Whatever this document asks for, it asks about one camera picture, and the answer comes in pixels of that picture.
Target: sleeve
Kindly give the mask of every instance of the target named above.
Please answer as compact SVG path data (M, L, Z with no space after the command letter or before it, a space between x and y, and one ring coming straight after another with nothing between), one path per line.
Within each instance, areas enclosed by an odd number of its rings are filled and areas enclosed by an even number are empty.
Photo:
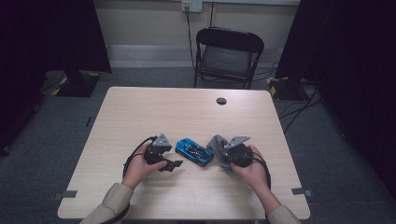
M129 201L131 201L134 191L125 185L115 183L107 192L102 203L99 204L80 223L102 223L122 212Z
M295 216L287 206L281 205L276 210L268 214L271 224L295 224L301 221Z

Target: hand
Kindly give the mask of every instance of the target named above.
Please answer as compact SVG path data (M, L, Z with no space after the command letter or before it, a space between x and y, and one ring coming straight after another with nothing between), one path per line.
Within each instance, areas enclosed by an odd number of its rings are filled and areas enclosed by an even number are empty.
M253 152L253 157L261 160L262 154L254 146L250 147ZM273 192L268 188L267 175L265 173L264 167L258 162L253 160L253 162L248 167L240 167L231 163L231 168L237 174L241 175L242 178L247 182L247 184L253 189L256 195L259 197L262 207L267 214L270 214L276 210L280 205L280 201L273 194Z
M135 189L140 182L149 176L149 174L163 168L167 164L166 161L159 161L155 164L148 165L144 159L144 153L148 145L149 144L145 144L136 151L134 158L131 160L131 163L129 163L128 170L121 184Z
M262 157L262 154L257 148L255 148L254 146L247 146L247 147L250 147L251 151L253 152L253 157L259 160L262 159L260 158ZM234 172L241 175L242 178L245 180L245 182L247 182L247 184L251 188L253 188L253 190L256 189L269 190L265 170L258 161L253 160L253 162L248 167L240 167L231 163L231 168L233 169Z

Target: gray carpet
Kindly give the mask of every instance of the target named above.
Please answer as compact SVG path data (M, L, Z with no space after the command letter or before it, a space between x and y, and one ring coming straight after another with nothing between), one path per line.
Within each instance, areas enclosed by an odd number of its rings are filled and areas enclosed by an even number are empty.
M61 74L48 73L44 86ZM53 195L66 189L108 88L191 88L192 74L191 68L113 69L113 74L102 75L91 98L46 95L10 145L10 155L0 158L0 223L78 223L57 217L60 202ZM198 87L241 89L242 85L200 81ZM251 89L268 87L259 80ZM306 89L309 94L314 91L313 86ZM285 115L304 104L275 105L278 114ZM292 118L281 120L284 129ZM305 109L286 133L302 185L314 193L307 198L311 218L303 223L396 223L396 203L370 165L343 139L339 127L320 101Z

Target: electrical outlet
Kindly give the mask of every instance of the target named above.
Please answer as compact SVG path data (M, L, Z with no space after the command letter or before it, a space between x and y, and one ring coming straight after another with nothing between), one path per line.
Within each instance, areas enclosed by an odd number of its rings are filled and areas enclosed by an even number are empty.
M192 12L202 12L202 1L192 1Z
M192 1L181 1L181 11L192 11Z

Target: wall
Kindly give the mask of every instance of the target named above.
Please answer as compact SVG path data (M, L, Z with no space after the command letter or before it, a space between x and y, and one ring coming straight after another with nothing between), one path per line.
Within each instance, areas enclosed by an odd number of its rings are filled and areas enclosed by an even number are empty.
M192 47L195 49L196 33L210 24L245 30L263 39L261 65L271 65L279 60L284 48L297 11L295 2L282 1L284 5L203 2L202 13L190 14ZM191 64L187 16L181 12L180 1L94 3L113 67Z

